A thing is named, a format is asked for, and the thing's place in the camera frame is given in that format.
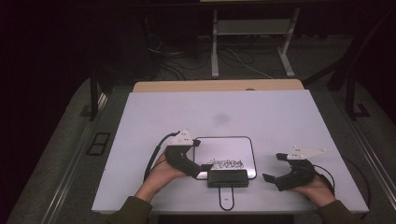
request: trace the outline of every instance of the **white table surface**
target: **white table surface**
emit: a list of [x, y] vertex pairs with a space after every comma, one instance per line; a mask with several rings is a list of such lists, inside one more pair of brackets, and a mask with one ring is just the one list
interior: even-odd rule
[[315, 206], [305, 197], [279, 192], [262, 178], [262, 173], [278, 177], [290, 172], [289, 164], [278, 161], [276, 153], [289, 153], [293, 146], [327, 149], [327, 154], [309, 160], [333, 175], [336, 197], [350, 211], [368, 211], [309, 91], [130, 93], [92, 210], [104, 214], [119, 210], [140, 187], [158, 143], [167, 134], [184, 129], [193, 138], [249, 137], [257, 177], [249, 181], [248, 188], [234, 189], [235, 205], [230, 212], [219, 207], [218, 189], [207, 188], [204, 180], [181, 177], [153, 199], [154, 214], [310, 212]]

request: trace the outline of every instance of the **black cable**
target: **black cable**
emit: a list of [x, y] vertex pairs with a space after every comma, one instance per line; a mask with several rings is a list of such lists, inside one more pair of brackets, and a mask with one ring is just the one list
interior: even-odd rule
[[239, 60], [239, 62], [241, 63], [241, 64], [243, 64], [246, 68], [248, 68], [249, 70], [251, 70], [251, 71], [253, 71], [253, 72], [256, 72], [256, 73], [259, 73], [259, 74], [262, 74], [262, 75], [264, 75], [264, 76], [266, 76], [266, 77], [269, 77], [269, 78], [271, 78], [271, 79], [273, 79], [273, 77], [270, 77], [270, 76], [268, 76], [267, 74], [265, 74], [264, 72], [261, 72], [261, 71], [259, 71], [259, 70], [256, 70], [256, 69], [254, 69], [254, 68], [252, 68], [252, 67], [250, 67], [250, 66], [248, 66], [235, 52], [233, 52], [231, 49], [227, 49], [228, 51], [230, 51], [232, 54], [233, 54], [233, 56], [235, 56], [238, 60]]
[[[367, 205], [368, 209], [370, 210], [372, 193], [371, 193], [371, 188], [370, 188], [369, 181], [367, 180], [367, 178], [366, 178], [366, 176], [364, 175], [363, 171], [362, 171], [361, 169], [359, 169], [359, 167], [358, 167], [357, 164], [355, 164], [352, 160], [348, 159], [347, 157], [345, 157], [345, 156], [343, 156], [343, 155], [341, 155], [341, 157], [342, 157], [345, 161], [349, 162], [352, 166], [354, 166], [355, 169], [361, 174], [361, 177], [363, 178], [364, 184], [366, 185], [366, 188], [367, 188], [367, 202], [366, 202], [366, 205]], [[368, 213], [363, 214], [363, 215], [361, 216], [361, 219], [365, 219], [366, 216], [367, 216], [367, 214], [368, 214]]]
[[160, 148], [161, 148], [161, 145], [163, 144], [163, 142], [164, 142], [168, 137], [176, 136], [178, 133], [180, 133], [180, 132], [177, 132], [177, 133], [169, 133], [168, 135], [166, 135], [166, 136], [163, 138], [163, 140], [161, 140], [161, 142], [158, 144], [158, 146], [155, 147], [154, 152], [152, 153], [151, 158], [149, 159], [148, 166], [146, 167], [146, 171], [145, 171], [145, 175], [144, 175], [144, 178], [143, 178], [143, 182], [145, 182], [145, 180], [148, 178], [149, 172], [150, 172], [150, 170], [151, 170], [151, 165], [152, 165], [152, 163], [154, 163], [154, 160], [155, 160], [155, 158], [157, 157], [157, 154], [158, 154], [158, 152], [160, 151]]
[[174, 61], [172, 61], [172, 60], [168, 60], [168, 62], [169, 62], [169, 63], [174, 63], [174, 64], [176, 64], [177, 66], [179, 66], [179, 67], [182, 68], [182, 69], [186, 69], [186, 70], [198, 70], [198, 69], [204, 68], [204, 67], [207, 65], [207, 63], [209, 62], [209, 59], [210, 59], [210, 54], [207, 55], [207, 57], [206, 57], [206, 59], [205, 59], [205, 62], [204, 62], [203, 64], [199, 65], [198, 67], [193, 67], [193, 68], [191, 68], [191, 67], [185, 67], [185, 66], [182, 65], [181, 63], [177, 63], [177, 62], [174, 62]]
[[332, 179], [332, 192], [334, 194], [335, 193], [335, 181], [334, 181], [334, 177], [332, 177], [332, 174], [330, 174], [330, 172], [328, 170], [326, 170], [325, 168], [323, 168], [321, 166], [318, 166], [318, 165], [314, 165], [314, 166], [322, 169], [323, 171], [325, 171], [330, 176], [330, 178]]
[[155, 164], [149, 171], [151, 172], [155, 167], [157, 167], [159, 164], [165, 162], [166, 160], [160, 161], [157, 164]]
[[200, 53], [211, 52], [212, 48], [207, 46], [204, 47], [191, 47], [191, 49], [186, 49], [185, 51], [181, 51], [179, 53], [169, 52], [166, 56], [170, 59], [186, 59], [186, 58], [195, 58], [195, 55]]
[[160, 76], [160, 78], [163, 80], [163, 81], [165, 81], [165, 71], [159, 71], [159, 76]]
[[168, 71], [169, 73], [171, 73], [176, 79], [177, 81], [180, 80], [179, 76], [177, 75], [177, 73], [175, 73], [174, 71], [172, 71], [171, 69], [164, 67], [164, 66], [160, 66], [161, 69]]
[[[225, 54], [222, 54], [221, 53], [221, 51], [222, 50], [227, 50], [226, 52], [229, 52], [229, 53], [231, 53], [232, 55], [233, 55], [233, 57], [228, 57], [228, 56], [226, 56]], [[244, 54], [247, 54], [250, 58], [251, 58], [251, 60], [249, 61], [249, 62], [246, 62], [245, 60], [238, 60], [238, 59], [235, 59], [235, 55], [234, 55], [234, 52], [232, 51], [232, 50], [230, 50], [230, 49], [222, 49], [222, 48], [219, 48], [218, 49], [218, 55], [219, 56], [221, 56], [221, 57], [223, 57], [223, 58], [225, 58], [225, 59], [227, 59], [227, 60], [229, 60], [229, 61], [233, 61], [233, 62], [236, 62], [236, 63], [238, 63], [238, 64], [253, 64], [254, 63], [254, 57], [253, 57], [253, 55], [251, 55], [251, 54], [249, 54], [249, 53], [247, 53], [247, 52], [244, 52]], [[242, 67], [238, 67], [238, 66], [235, 66], [235, 65], [231, 65], [231, 64], [229, 64], [229, 63], [226, 63], [227, 65], [229, 65], [229, 66], [231, 66], [231, 67], [235, 67], [235, 68], [244, 68], [245, 66], [242, 66]]]
[[251, 59], [249, 62], [246, 62], [245, 60], [242, 60], [242, 59], [241, 59], [242, 63], [244, 63], [244, 64], [252, 64], [252, 63], [255, 62], [254, 56], [251, 55], [251, 54], [250, 54], [249, 52], [247, 52], [247, 51], [242, 52], [242, 51], [235, 51], [235, 50], [231, 50], [231, 49], [225, 49], [225, 50], [227, 50], [228, 52], [231, 52], [231, 54], [232, 54], [233, 56], [235, 56], [236, 53], [239, 53], [239, 54], [246, 54], [247, 56], [249, 56], [250, 59]]
[[167, 64], [167, 63], [163, 63], [163, 66], [165, 66], [166, 68], [168, 68], [168, 70], [172, 70], [172, 71], [174, 71], [176, 74], [180, 75], [180, 76], [183, 78], [183, 80], [186, 80], [186, 77], [185, 77], [180, 71], [178, 71], [175, 67], [173, 67], [173, 66], [171, 66], [171, 65], [169, 65], [169, 64]]
[[[157, 42], [158, 42], [158, 46], [155, 48], [155, 49], [152, 49], [152, 50], [159, 50], [162, 46], [163, 46], [163, 42], [161, 41], [161, 39], [160, 39], [160, 37], [159, 36], [157, 36], [157, 35], [154, 35], [154, 34], [148, 34], [148, 36], [152, 36], [152, 37], [155, 37], [155, 39], [157, 40]], [[150, 44], [152, 44], [152, 38], [150, 38], [149, 40], [149, 43]]]
[[224, 207], [222, 206], [222, 204], [221, 204], [221, 191], [220, 191], [220, 188], [219, 188], [219, 205], [220, 205], [220, 208], [221, 208], [222, 210], [224, 210], [224, 211], [231, 211], [231, 210], [233, 210], [233, 206], [235, 205], [235, 201], [233, 200], [233, 206], [232, 206], [231, 208], [224, 208]]

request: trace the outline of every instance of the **dark wall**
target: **dark wall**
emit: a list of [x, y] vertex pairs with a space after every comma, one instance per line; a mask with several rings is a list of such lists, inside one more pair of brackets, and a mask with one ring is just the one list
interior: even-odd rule
[[3, 223], [70, 99], [90, 73], [97, 75], [104, 91], [111, 91], [115, 85], [150, 77], [153, 70], [137, 13], [86, 10], [62, 0], [1, 4]]
[[89, 73], [81, 55], [78, 17], [66, 4], [3, 1], [0, 8], [3, 223]]
[[356, 66], [358, 81], [396, 124], [396, 3], [372, 3], [365, 7], [364, 20], [379, 20], [389, 15], [365, 47]]

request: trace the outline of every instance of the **hand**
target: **hand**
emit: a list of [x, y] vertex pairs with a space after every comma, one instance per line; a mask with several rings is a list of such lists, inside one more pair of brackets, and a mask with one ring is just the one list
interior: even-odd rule
[[173, 168], [162, 154], [158, 160], [155, 161], [154, 168], [150, 171], [148, 178], [134, 195], [148, 203], [162, 188], [168, 185], [172, 180], [186, 176], [183, 172]]
[[327, 185], [317, 175], [308, 185], [291, 189], [291, 191], [302, 193], [308, 197], [317, 207], [323, 207], [324, 205], [332, 203], [336, 200]]

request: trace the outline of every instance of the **wire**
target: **wire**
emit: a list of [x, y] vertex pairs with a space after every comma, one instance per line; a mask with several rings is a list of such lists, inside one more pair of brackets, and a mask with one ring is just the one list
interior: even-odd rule
[[186, 77], [176, 68], [168, 65], [167, 63], [163, 63], [163, 66], [165, 66], [165, 69], [167, 69], [168, 71], [174, 72], [177, 75], [177, 80], [178, 80], [178, 76], [181, 76], [183, 80], [186, 80]]
[[250, 69], [250, 70], [252, 70], [253, 72], [257, 72], [257, 73], [259, 73], [259, 74], [262, 74], [262, 75], [264, 75], [264, 76], [266, 76], [266, 77], [269, 77], [269, 78], [271, 78], [271, 79], [274, 79], [273, 77], [270, 77], [270, 76], [268, 76], [267, 74], [265, 74], [265, 73], [263, 73], [263, 72], [260, 72], [260, 71], [258, 71], [258, 70], [256, 70], [256, 69], [254, 69], [254, 68], [251, 68], [251, 67], [249, 67], [247, 64], [245, 64], [245, 62], [244, 61], [242, 61], [242, 59], [240, 59], [239, 58], [239, 56], [236, 54], [236, 53], [234, 53], [231, 49], [227, 49], [228, 51], [230, 51], [246, 68], [248, 68], [248, 69]]
[[224, 208], [221, 204], [221, 191], [220, 191], [220, 187], [219, 187], [219, 205], [220, 208], [224, 211], [231, 211], [233, 210], [233, 206], [235, 205], [235, 200], [233, 199], [233, 206], [231, 206], [231, 208]]
[[158, 41], [158, 47], [156, 49], [154, 49], [154, 50], [158, 50], [158, 49], [160, 49], [163, 46], [163, 42], [161, 41], [159, 36], [154, 35], [154, 34], [149, 34], [149, 36], [155, 37], [157, 39], [157, 41]]
[[[370, 206], [371, 206], [371, 198], [372, 198], [372, 193], [371, 193], [371, 188], [370, 188], [370, 184], [369, 181], [367, 180], [366, 176], [364, 175], [363, 171], [361, 169], [359, 169], [358, 165], [356, 165], [352, 160], [348, 159], [347, 157], [341, 155], [341, 157], [349, 162], [352, 166], [355, 167], [355, 169], [361, 174], [361, 177], [363, 178], [364, 184], [366, 185], [367, 188], [367, 202], [366, 205], [368, 207], [368, 209], [370, 210]], [[365, 219], [368, 213], [365, 213], [361, 216], [361, 219]]]
[[226, 59], [228, 59], [228, 60], [231, 60], [231, 61], [234, 61], [234, 62], [238, 62], [238, 63], [240, 63], [240, 62], [242, 61], [242, 62], [245, 63], [245, 64], [253, 64], [253, 63], [254, 63], [254, 57], [253, 57], [253, 55], [251, 55], [251, 54], [248, 53], [248, 52], [241, 52], [241, 51], [235, 51], [235, 50], [230, 50], [230, 49], [226, 49], [226, 50], [228, 50], [228, 51], [230, 51], [230, 52], [233, 52], [233, 56], [234, 56], [235, 53], [237, 52], [238, 54], [246, 54], [246, 55], [249, 56], [250, 59], [251, 59], [249, 62], [246, 62], [245, 60], [242, 60], [240, 57], [239, 57], [239, 59], [234, 59], [233, 57], [230, 58], [230, 57], [227, 57], [227, 56], [223, 56], [224, 58], [226, 58]]
[[232, 67], [232, 68], [245, 68], [244, 65], [236, 66], [236, 65], [233, 65], [233, 64], [230, 64], [230, 63], [226, 62], [226, 61], [224, 60], [224, 58], [226, 58], [226, 59], [230, 59], [230, 58], [228, 58], [228, 57], [226, 57], [225, 55], [223, 55], [220, 51], [218, 51], [218, 58], [219, 58], [223, 63], [227, 64], [228, 66], [230, 66], [230, 67]]
[[148, 49], [148, 50], [151, 51], [151, 52], [154, 52], [154, 53], [163, 54], [162, 51], [159, 51], [159, 50], [156, 50], [156, 49]]
[[155, 167], [157, 167], [159, 164], [161, 164], [161, 163], [163, 163], [163, 162], [165, 162], [166, 160], [163, 160], [163, 161], [160, 161], [160, 162], [158, 162], [157, 164], [155, 164], [151, 169], [150, 169], [150, 171], [152, 171]]
[[169, 62], [169, 63], [174, 63], [174, 64], [176, 64], [177, 66], [179, 66], [179, 67], [182, 68], [182, 69], [186, 69], [186, 70], [198, 70], [198, 69], [201, 69], [201, 68], [205, 67], [205, 66], [207, 65], [207, 63], [209, 62], [209, 59], [210, 59], [210, 54], [207, 55], [207, 57], [206, 57], [206, 59], [205, 59], [205, 62], [204, 62], [203, 64], [199, 65], [198, 67], [185, 67], [185, 66], [182, 65], [181, 63], [177, 63], [177, 62], [174, 62], [174, 61], [172, 61], [172, 60], [168, 60], [168, 62]]
[[314, 166], [322, 169], [330, 176], [330, 178], [332, 179], [332, 192], [335, 192], [335, 181], [334, 181], [334, 177], [332, 177], [332, 174], [330, 174], [330, 172], [328, 170], [326, 170], [325, 168], [323, 168], [321, 166], [318, 166], [318, 165], [314, 165]]
[[155, 149], [154, 149], [154, 151], [153, 151], [153, 153], [152, 153], [152, 155], [151, 155], [151, 158], [149, 159], [148, 166], [146, 167], [145, 175], [144, 175], [144, 177], [143, 177], [143, 182], [145, 182], [145, 180], [149, 177], [149, 172], [150, 172], [150, 170], [151, 170], [151, 165], [152, 165], [152, 163], [154, 163], [154, 160], [155, 160], [155, 158], [157, 157], [157, 154], [158, 154], [158, 152], [160, 151], [161, 145], [163, 144], [163, 142], [164, 142], [168, 137], [176, 136], [178, 133], [180, 133], [180, 132], [177, 132], [177, 133], [169, 133], [169, 134], [167, 134], [167, 135], [163, 138], [163, 140], [161, 140], [161, 142], [158, 144], [158, 146], [155, 147]]
[[174, 71], [170, 70], [167, 67], [163, 67], [163, 66], [160, 66], [160, 68], [164, 70], [163, 74], [165, 74], [165, 71], [168, 71], [171, 75], [173, 75], [177, 79], [177, 81], [180, 80], [180, 78], [178, 77], [177, 73], [175, 73]]

